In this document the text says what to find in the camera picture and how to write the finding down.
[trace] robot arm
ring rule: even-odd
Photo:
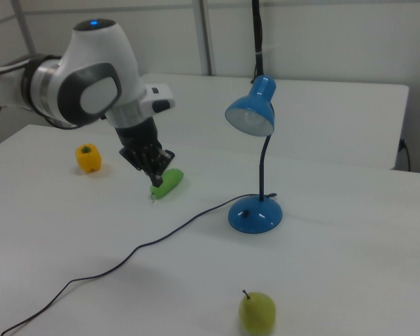
[[[154,186],[174,157],[162,149],[152,118],[174,107],[172,92],[143,83],[131,45],[112,20],[77,24],[62,58],[38,55],[0,66],[3,106],[30,109],[64,129],[107,119],[124,146],[120,154]]]

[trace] power cord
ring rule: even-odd
[[[235,200],[238,200],[239,198],[243,198],[246,196],[254,196],[257,194],[245,194],[245,195],[241,195],[235,198],[232,198],[222,204],[219,204],[218,206],[214,206],[213,208],[207,209],[199,214],[197,214],[196,216],[194,216],[193,218],[191,218],[189,221],[187,221],[186,223],[182,224],[181,226],[179,226],[178,228],[176,228],[175,230],[171,231],[169,234],[163,236],[162,238],[159,238],[155,241],[151,241],[149,243],[145,243],[142,245],[138,245],[122,262],[120,262],[118,265],[116,265],[115,267],[111,268],[108,271],[105,271],[104,273],[98,274],[98,275],[94,275],[94,276],[87,276],[85,278],[77,278],[77,279],[73,279],[70,280],[67,285],[65,285],[65,287],[63,287],[63,289],[41,310],[39,310],[37,313],[35,313],[34,315],[30,316],[29,318],[23,320],[22,322],[19,322],[18,324],[6,329],[5,331],[3,331],[1,333],[0,336],[4,336],[7,332],[11,331],[12,329],[16,329],[17,327],[20,327],[22,324],[25,324],[27,322],[30,322],[31,320],[35,319],[37,316],[41,315],[45,310],[47,310],[55,301],[56,299],[62,294],[62,292],[65,291],[65,289],[69,286],[69,284],[72,284],[73,282],[77,282],[77,281],[85,281],[85,280],[94,280],[94,279],[98,279],[98,278],[102,278],[104,276],[106,276],[107,274],[112,273],[113,271],[116,271],[117,269],[119,269],[120,267],[122,267],[131,257],[134,253],[136,253],[139,249],[142,249],[143,247],[147,247],[147,246],[151,246],[157,243],[160,243],[161,241],[165,240],[166,238],[171,237],[172,235],[174,235],[176,232],[178,232],[179,230],[182,230],[185,226],[187,226],[188,224],[190,224],[191,222],[193,222],[195,219],[199,218],[200,216],[203,216],[213,210],[217,210],[223,206],[225,206],[228,203],[231,203]],[[275,197],[277,196],[277,194],[272,193],[272,194],[268,194],[266,195],[266,197]]]
[[[401,152],[403,149],[406,150],[406,156],[407,156],[407,170],[411,171],[411,157],[409,156],[409,149],[406,145],[406,140],[400,139],[400,143],[398,144],[398,153]]]

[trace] green pear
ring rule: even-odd
[[[270,333],[275,322],[275,304],[263,293],[247,293],[239,304],[239,319],[247,332],[254,335]]]

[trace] pear stem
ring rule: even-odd
[[[251,297],[249,296],[249,294],[244,289],[243,289],[243,293],[246,294],[247,300],[250,300],[251,299]]]

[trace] lamp shade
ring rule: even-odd
[[[233,127],[244,133],[256,137],[271,135],[274,131],[271,99],[275,88],[272,77],[257,77],[249,94],[232,103],[225,111],[225,118]]]

